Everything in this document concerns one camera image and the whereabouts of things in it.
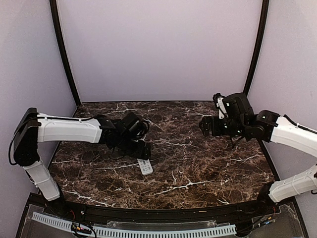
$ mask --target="white panel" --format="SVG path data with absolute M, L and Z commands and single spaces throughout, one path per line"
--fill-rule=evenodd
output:
M 270 1 L 261 54 L 250 91 L 255 112 L 268 109 L 317 129 L 317 1 Z M 293 148 L 267 145 L 282 179 L 317 159 Z M 297 197 L 310 237 L 316 237 L 317 200 Z
M 82 101 L 211 100 L 243 90 L 261 0 L 59 0 Z
M 29 107 L 71 116 L 75 104 L 60 59 L 49 0 L 0 1 L 0 237 L 15 237 L 30 191 L 23 168 L 8 163 L 14 130 Z M 56 143 L 39 146 L 45 164 Z

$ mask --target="black pole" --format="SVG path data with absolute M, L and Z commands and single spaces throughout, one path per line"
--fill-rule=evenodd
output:
M 263 2 L 262 2 L 262 9 L 261 9 L 257 39 L 256 39 L 256 43 L 254 46 L 252 60 L 251 60 L 250 68 L 249 68 L 249 73 L 248 73 L 247 80 L 246 80 L 246 83 L 245 83 L 244 89 L 243 89 L 243 92 L 246 95 L 248 95 L 248 93 L 250 91 L 252 79 L 253 79 L 254 73 L 256 71 L 256 67 L 257 67 L 257 63 L 258 63 L 258 59 L 259 59 L 259 55 L 260 55 L 260 50 L 261 50 L 261 45 L 262 45 L 262 40 L 263 40 L 263 35 L 264 35 L 264 29 L 265 29 L 265 23 L 266 23 L 266 18 L 267 18 L 267 12 L 268 12 L 268 3 L 269 3 L 269 0 L 263 0 Z
M 51 12 L 52 12 L 52 18 L 53 18 L 53 24 L 54 24 L 54 29 L 55 29 L 55 34 L 56 34 L 56 39 L 58 43 L 58 48 L 59 48 L 59 53 L 61 60 L 64 65 L 64 70 L 66 73 L 66 77 L 68 80 L 68 84 L 71 90 L 71 93 L 73 95 L 73 98 L 75 100 L 76 106 L 80 106 L 80 98 L 76 89 L 75 81 L 73 78 L 73 75 L 70 70 L 69 62 L 68 62 L 68 57 L 66 53 L 66 48 L 63 40 L 63 34 L 61 32 L 61 27 L 60 27 L 60 21 L 59 21 L 59 16 L 58 16 L 58 9 L 57 9 L 57 3 L 56 0 L 50 0 L 50 5 L 51 5 Z

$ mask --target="marble tabletop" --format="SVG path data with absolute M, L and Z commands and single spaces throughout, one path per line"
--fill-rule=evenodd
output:
M 203 137 L 198 123 L 216 116 L 212 102 L 83 103 L 75 117 L 129 112 L 150 123 L 151 175 L 106 145 L 61 142 L 50 166 L 66 200 L 139 209 L 184 209 L 254 200 L 274 177 L 256 140 L 232 148 L 228 136 Z

